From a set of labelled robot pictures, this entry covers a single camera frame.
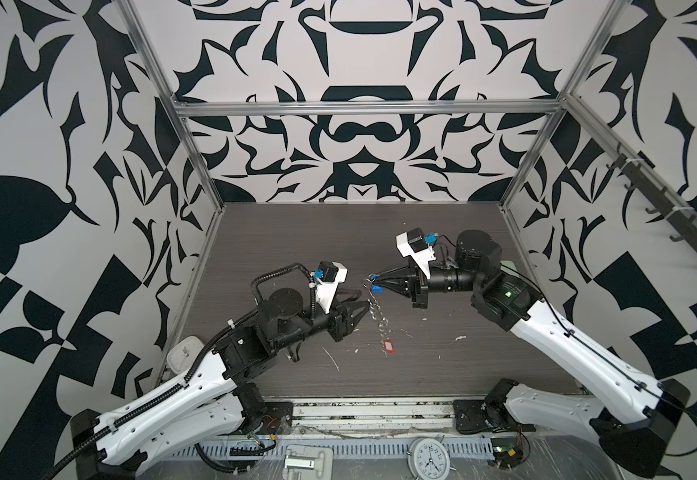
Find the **wooden tabletop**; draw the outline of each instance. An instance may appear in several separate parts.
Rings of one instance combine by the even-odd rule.
[[[362,288],[368,274],[406,264],[395,237],[416,226],[453,241],[462,230],[484,230],[503,246],[503,258],[524,270],[495,204],[228,204],[183,335],[207,341],[254,307],[253,278],[293,262],[309,269],[321,260],[341,262],[348,268],[342,285]],[[299,273],[261,291],[267,296],[284,286],[308,299]],[[379,325],[368,314],[341,342],[326,332],[305,341],[298,363],[280,352],[254,382],[264,396],[277,397],[481,395],[504,377],[550,392],[577,390],[545,355],[481,317],[470,295],[433,293],[420,310],[396,293],[376,293],[396,353],[382,350]]]

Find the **metal clamp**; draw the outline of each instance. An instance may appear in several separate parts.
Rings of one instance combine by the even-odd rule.
[[[302,445],[287,446],[283,480],[330,480],[332,449]]]

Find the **clock face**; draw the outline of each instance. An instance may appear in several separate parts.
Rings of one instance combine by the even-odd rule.
[[[422,442],[415,449],[415,467],[421,478],[443,478],[450,468],[447,452],[438,442]]]

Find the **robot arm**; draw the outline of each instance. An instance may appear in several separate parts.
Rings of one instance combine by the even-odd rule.
[[[301,270],[309,281],[311,305],[282,288],[263,299],[260,283]],[[254,431],[266,404],[249,382],[273,366],[276,354],[327,330],[339,342],[368,312],[358,290],[340,290],[342,264],[322,262],[314,272],[292,264],[256,278],[256,308],[215,335],[189,370],[125,406],[99,414],[91,410],[71,419],[74,451],[44,478],[55,476],[76,458],[80,480],[133,478],[163,457],[209,436]]]
[[[501,247],[485,232],[462,232],[455,258],[441,264],[428,260],[436,234],[417,228],[398,236],[398,246],[400,237],[407,239],[399,251],[409,264],[374,276],[373,285],[410,297],[419,308],[428,306],[430,292],[470,291],[483,317],[535,346],[593,393],[562,396],[503,379],[485,398],[487,427],[548,426],[598,443],[636,475],[655,475],[689,399],[687,388],[633,368],[565,320],[537,288],[501,270]]]

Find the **patterned backdrop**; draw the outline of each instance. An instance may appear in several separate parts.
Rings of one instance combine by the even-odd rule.
[[[148,387],[212,213],[115,6],[0,0],[0,480]]]
[[[225,201],[499,200],[543,114],[192,118]]]
[[[136,0],[180,101],[554,98],[606,0]],[[541,114],[193,118],[225,201],[499,200]]]
[[[136,0],[181,101],[546,98],[606,0]]]
[[[697,209],[697,0],[635,0],[581,90],[584,101]],[[511,211],[548,295],[611,351],[691,391],[668,452],[697,447],[697,254],[572,118]],[[697,478],[697,452],[659,475]]]

